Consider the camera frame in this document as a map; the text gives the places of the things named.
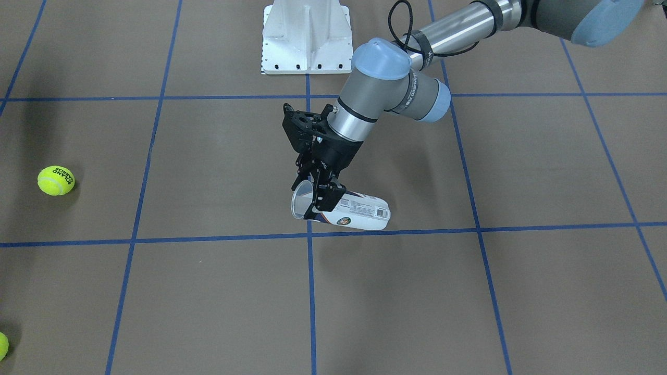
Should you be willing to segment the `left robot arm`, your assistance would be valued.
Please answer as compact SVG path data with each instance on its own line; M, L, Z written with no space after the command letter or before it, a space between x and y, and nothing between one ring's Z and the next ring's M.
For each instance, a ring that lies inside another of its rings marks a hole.
M283 106L283 129L298 153L291 198L296 219L381 230L391 218L380 198L348 190L340 180L381 114L436 122L447 113L449 88L423 74L431 64L469 52L498 32L532 28L598 47L620 35L642 1L472 1L393 40L373 38L352 55L352 71L334 104L322 113Z

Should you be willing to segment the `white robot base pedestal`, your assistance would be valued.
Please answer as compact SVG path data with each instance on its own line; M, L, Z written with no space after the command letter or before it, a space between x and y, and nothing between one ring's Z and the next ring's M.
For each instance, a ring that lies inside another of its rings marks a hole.
M262 74L348 74L350 10L339 1L274 1L263 11Z

